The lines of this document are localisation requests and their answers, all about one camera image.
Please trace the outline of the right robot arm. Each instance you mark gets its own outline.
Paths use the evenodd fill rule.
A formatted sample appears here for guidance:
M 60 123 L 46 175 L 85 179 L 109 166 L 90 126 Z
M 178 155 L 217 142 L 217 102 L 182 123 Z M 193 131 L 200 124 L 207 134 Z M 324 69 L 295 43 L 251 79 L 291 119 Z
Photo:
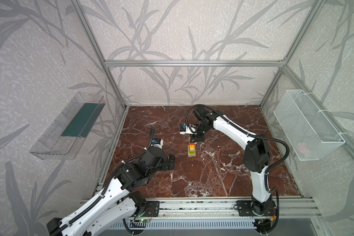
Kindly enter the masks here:
M 192 142 L 204 142 L 205 134 L 215 129 L 231 138 L 244 150 L 243 164 L 251 174 L 253 188 L 251 209 L 256 215 L 264 215 L 273 204 L 266 176 L 270 159 L 268 140 L 237 125 L 209 106 L 194 105 L 190 110 L 193 110 L 199 121 L 196 125 L 186 122 L 186 131 L 190 134 Z

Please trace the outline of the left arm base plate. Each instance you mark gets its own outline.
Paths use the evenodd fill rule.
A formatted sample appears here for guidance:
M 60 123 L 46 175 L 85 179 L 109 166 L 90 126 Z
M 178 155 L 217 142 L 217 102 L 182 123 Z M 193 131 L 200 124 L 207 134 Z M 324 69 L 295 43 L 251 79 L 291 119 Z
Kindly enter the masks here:
M 146 201 L 145 205 L 141 206 L 135 215 L 137 217 L 158 217 L 159 210 L 159 201 Z

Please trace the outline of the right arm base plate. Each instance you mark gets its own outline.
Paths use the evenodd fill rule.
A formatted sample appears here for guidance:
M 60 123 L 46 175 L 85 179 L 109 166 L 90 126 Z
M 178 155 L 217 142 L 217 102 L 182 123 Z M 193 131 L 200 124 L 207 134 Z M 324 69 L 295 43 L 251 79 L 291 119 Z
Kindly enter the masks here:
M 239 216 L 248 217 L 272 217 L 276 215 L 277 206 L 274 201 L 267 206 L 255 204 L 251 200 L 239 200 L 233 206 Z

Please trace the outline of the wood block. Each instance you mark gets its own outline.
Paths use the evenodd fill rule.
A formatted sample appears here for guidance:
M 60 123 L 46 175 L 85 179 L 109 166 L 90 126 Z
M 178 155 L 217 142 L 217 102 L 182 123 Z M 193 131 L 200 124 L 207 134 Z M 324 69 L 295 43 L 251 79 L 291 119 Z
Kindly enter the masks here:
M 195 157 L 196 156 L 196 151 L 195 150 L 189 150 L 187 156 L 188 157 Z

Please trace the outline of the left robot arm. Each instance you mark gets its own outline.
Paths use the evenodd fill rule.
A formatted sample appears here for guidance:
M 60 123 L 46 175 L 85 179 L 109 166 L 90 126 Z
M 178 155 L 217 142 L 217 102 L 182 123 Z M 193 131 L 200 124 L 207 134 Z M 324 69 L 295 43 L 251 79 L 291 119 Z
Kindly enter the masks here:
M 123 161 L 104 187 L 84 205 L 64 218 L 47 224 L 51 236 L 96 236 L 118 221 L 138 217 L 149 210 L 137 188 L 145 186 L 159 171 L 175 168 L 176 157 L 159 146 Z

